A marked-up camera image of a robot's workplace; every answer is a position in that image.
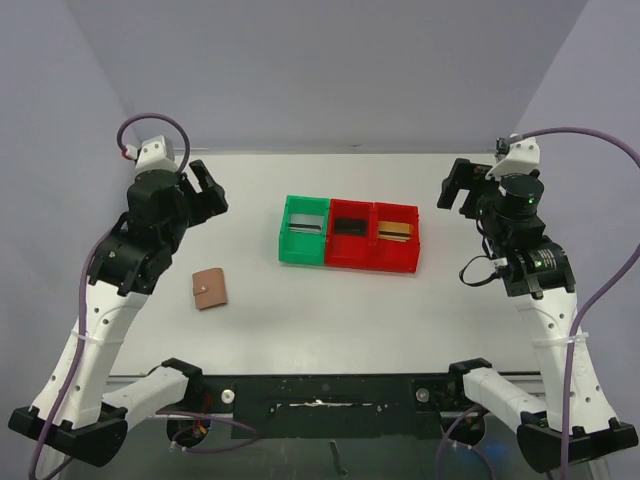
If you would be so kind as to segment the brown leather card holder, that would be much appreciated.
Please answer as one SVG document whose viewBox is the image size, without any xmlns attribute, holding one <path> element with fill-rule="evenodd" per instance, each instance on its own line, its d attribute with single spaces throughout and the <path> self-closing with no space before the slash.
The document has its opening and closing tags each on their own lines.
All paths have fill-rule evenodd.
<svg viewBox="0 0 640 480">
<path fill-rule="evenodd" d="M 228 303 L 224 272 L 211 268 L 192 275 L 195 307 L 198 311 L 219 307 Z"/>
</svg>

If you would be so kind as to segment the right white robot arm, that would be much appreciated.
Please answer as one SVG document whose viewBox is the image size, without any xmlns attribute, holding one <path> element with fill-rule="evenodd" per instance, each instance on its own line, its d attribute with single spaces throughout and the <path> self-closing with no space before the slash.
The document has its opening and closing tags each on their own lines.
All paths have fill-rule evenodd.
<svg viewBox="0 0 640 480">
<path fill-rule="evenodd" d="M 455 160 L 443 180 L 437 206 L 460 209 L 483 240 L 492 280 L 503 282 L 523 321 L 544 387 L 538 399 L 478 358 L 454 363 L 457 390 L 512 430 L 527 464 L 538 473 L 560 468 L 561 449 L 569 464 L 589 462 L 633 448 L 633 425 L 609 404 L 588 352 L 586 332 L 572 326 L 577 316 L 575 278 L 565 250 L 545 233 L 537 209 L 544 192 L 539 173 L 496 177 L 488 165 Z"/>
</svg>

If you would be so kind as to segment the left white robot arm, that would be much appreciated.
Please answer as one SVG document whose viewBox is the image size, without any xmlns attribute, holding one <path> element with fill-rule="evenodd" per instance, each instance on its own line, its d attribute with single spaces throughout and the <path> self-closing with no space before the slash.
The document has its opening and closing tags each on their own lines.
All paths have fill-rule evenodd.
<svg viewBox="0 0 640 480">
<path fill-rule="evenodd" d="M 200 160 L 186 174 L 164 169 L 136 175 L 128 209 L 98 242 L 81 275 L 79 315 L 47 384 L 15 409 L 10 430 L 66 456 L 102 467 L 127 433 L 165 407 L 196 410 L 205 391 L 200 368 L 177 359 L 114 392 L 106 384 L 130 326 L 171 266 L 192 226 L 228 209 L 223 188 Z"/>
</svg>

